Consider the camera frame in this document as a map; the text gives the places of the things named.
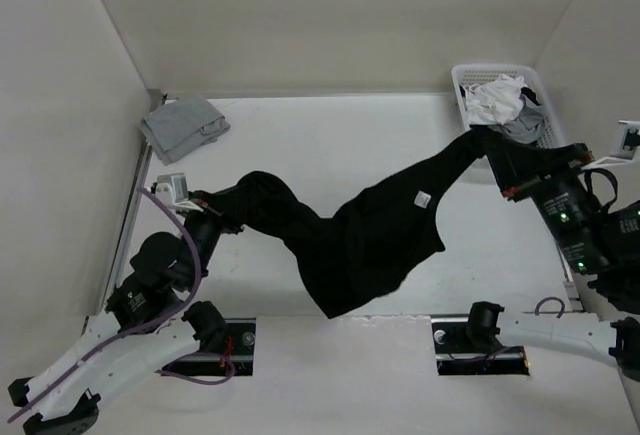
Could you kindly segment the black tank top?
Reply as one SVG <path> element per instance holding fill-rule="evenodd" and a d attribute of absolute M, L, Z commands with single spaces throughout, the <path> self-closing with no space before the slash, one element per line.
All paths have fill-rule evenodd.
<path fill-rule="evenodd" d="M 217 212 L 281 240 L 307 292 L 333 319 L 395 292 L 417 265 L 444 251 L 439 202 L 483 154 L 478 134 L 466 132 L 435 156 L 362 190 L 331 217 L 262 171 L 203 198 Z"/>

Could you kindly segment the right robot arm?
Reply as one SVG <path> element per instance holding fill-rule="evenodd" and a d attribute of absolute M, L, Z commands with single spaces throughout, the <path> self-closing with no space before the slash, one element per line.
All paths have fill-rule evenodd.
<path fill-rule="evenodd" d="M 464 339 L 489 356 L 512 346 L 536 346 L 582 356 L 639 378 L 639 206 L 617 211 L 601 203 L 593 177 L 618 185 L 607 169 L 592 167 L 583 143 L 539 148 L 507 139 L 488 128 L 472 134 L 482 144 L 504 198 L 530 199 L 570 269 L 590 277 L 589 288 L 626 318 L 601 322 L 595 315 L 516 314 L 482 301 L 472 305 Z"/>

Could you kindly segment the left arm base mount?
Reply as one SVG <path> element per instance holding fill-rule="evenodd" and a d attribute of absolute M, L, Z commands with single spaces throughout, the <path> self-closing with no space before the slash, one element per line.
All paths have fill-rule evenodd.
<path fill-rule="evenodd" d="M 225 338 L 214 349 L 187 355 L 165 367 L 164 371 L 188 377 L 221 378 L 227 375 L 227 361 L 235 368 L 235 375 L 250 377 L 254 369 L 256 347 L 256 319 L 227 319 Z"/>

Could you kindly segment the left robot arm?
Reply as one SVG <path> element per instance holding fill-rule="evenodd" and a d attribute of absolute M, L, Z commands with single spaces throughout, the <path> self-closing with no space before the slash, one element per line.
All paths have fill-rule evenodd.
<path fill-rule="evenodd" d="M 241 224 L 189 195 L 140 192 L 179 232 L 150 235 L 131 261 L 132 273 L 72 347 L 39 375 L 9 385 L 26 434 L 84 434 L 115 396 L 223 345 L 225 318 L 212 302 L 194 297 L 220 237 L 240 233 Z"/>

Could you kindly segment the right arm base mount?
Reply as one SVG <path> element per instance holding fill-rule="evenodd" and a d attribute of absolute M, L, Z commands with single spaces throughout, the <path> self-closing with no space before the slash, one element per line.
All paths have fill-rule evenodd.
<path fill-rule="evenodd" d="M 523 347 L 485 353 L 466 335 L 465 317 L 432 318 L 436 370 L 439 376 L 528 376 Z"/>

